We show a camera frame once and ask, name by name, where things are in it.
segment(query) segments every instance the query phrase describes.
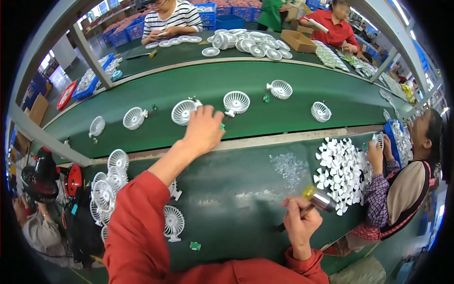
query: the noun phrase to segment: worker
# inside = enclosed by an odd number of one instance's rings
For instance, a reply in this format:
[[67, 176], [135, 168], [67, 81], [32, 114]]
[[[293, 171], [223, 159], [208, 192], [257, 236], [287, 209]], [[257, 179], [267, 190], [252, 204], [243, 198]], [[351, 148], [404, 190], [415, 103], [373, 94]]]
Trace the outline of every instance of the worker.
[[440, 159], [441, 125], [442, 118], [434, 109], [417, 117], [414, 125], [409, 124], [414, 154], [413, 160], [403, 169], [391, 153], [388, 136], [384, 135], [383, 151], [379, 143], [374, 147], [372, 141], [369, 142], [367, 156], [373, 176], [363, 192], [364, 203], [368, 206], [367, 220], [324, 250], [324, 254], [345, 257], [351, 251], [358, 252], [393, 236], [411, 221], [427, 193], [436, 188], [434, 172]]
[[169, 272], [169, 250], [163, 236], [163, 208], [170, 198], [168, 187], [192, 161], [221, 141], [224, 114], [217, 111], [213, 116], [213, 110], [207, 105], [191, 112], [184, 138], [118, 193], [105, 242], [109, 283], [328, 284], [328, 277], [320, 268], [323, 253], [309, 245], [322, 218], [316, 209], [301, 218], [300, 210], [310, 204], [303, 197], [290, 197], [281, 204], [288, 209], [284, 225], [292, 244], [285, 252], [287, 268], [267, 259], [248, 259], [199, 265], [186, 273]]
[[152, 11], [145, 17], [142, 44], [162, 37], [186, 35], [203, 31], [196, 7], [185, 0], [145, 0]]
[[350, 6], [342, 0], [333, 0], [330, 10], [318, 9], [314, 13], [308, 14], [306, 18], [313, 19], [317, 23], [326, 27], [329, 32], [324, 33], [314, 24], [309, 22], [305, 17], [300, 18], [300, 25], [311, 28], [311, 39], [319, 40], [326, 45], [332, 45], [336, 48], [343, 48], [344, 51], [357, 54], [360, 46], [356, 41], [353, 29], [344, 20], [350, 14]]
[[292, 7], [286, 0], [263, 0], [257, 30], [271, 28], [275, 32], [281, 32], [288, 10]]

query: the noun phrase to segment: green apron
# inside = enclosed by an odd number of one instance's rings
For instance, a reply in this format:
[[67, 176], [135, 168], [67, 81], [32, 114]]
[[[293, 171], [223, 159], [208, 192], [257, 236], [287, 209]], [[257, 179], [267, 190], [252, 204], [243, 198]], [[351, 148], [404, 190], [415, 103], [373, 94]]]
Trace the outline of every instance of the green apron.
[[285, 3], [282, 0], [263, 0], [262, 1], [262, 12], [258, 18], [258, 23], [272, 28], [274, 31], [281, 31], [281, 14], [279, 8]]

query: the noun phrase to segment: black fan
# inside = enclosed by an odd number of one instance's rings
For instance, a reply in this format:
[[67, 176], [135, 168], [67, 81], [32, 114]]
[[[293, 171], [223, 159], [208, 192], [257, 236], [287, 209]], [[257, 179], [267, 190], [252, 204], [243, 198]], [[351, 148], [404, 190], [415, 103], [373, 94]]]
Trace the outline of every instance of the black fan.
[[55, 181], [59, 179], [59, 174], [52, 153], [42, 147], [36, 157], [38, 159], [36, 166], [24, 167], [20, 175], [24, 183], [24, 190], [36, 202], [55, 201], [59, 193]]

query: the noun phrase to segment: woman in red shirt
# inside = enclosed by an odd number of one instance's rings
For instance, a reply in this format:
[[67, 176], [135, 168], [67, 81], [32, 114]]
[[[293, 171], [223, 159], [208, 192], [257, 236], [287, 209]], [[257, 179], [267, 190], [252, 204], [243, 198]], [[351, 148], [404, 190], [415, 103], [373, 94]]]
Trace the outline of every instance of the woman in red shirt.
[[356, 41], [353, 29], [344, 19], [350, 14], [350, 6], [342, 0], [333, 0], [329, 11], [317, 10], [306, 16], [317, 23], [326, 27], [329, 32], [320, 31], [315, 25], [310, 23], [304, 17], [300, 18], [300, 25], [311, 28], [314, 32], [311, 39], [319, 40], [326, 45], [332, 45], [336, 48], [343, 48], [347, 52], [358, 53], [360, 46]]

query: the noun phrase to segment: red shirt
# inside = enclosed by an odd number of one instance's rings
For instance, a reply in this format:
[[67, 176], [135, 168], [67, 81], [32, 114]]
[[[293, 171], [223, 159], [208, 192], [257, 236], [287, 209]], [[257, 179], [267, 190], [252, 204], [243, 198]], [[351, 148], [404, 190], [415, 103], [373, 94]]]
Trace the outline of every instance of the red shirt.
[[311, 39], [319, 40], [327, 45], [332, 45], [337, 48], [341, 48], [342, 42], [347, 41], [349, 44], [355, 45], [360, 50], [360, 46], [356, 41], [353, 29], [351, 26], [344, 20], [340, 20], [340, 23], [334, 24], [331, 18], [331, 11], [318, 9], [314, 13], [311, 13], [306, 16], [308, 19], [313, 19], [317, 23], [326, 27], [329, 32], [325, 34], [321, 30], [315, 30], [311, 34]]
[[285, 254], [287, 268], [267, 259], [247, 259], [170, 273], [170, 255], [163, 235], [163, 208], [169, 198], [167, 186], [147, 171], [121, 189], [105, 243], [104, 263], [110, 284], [329, 284], [320, 267], [321, 251], [312, 250], [311, 258], [299, 261], [293, 259], [292, 248]]

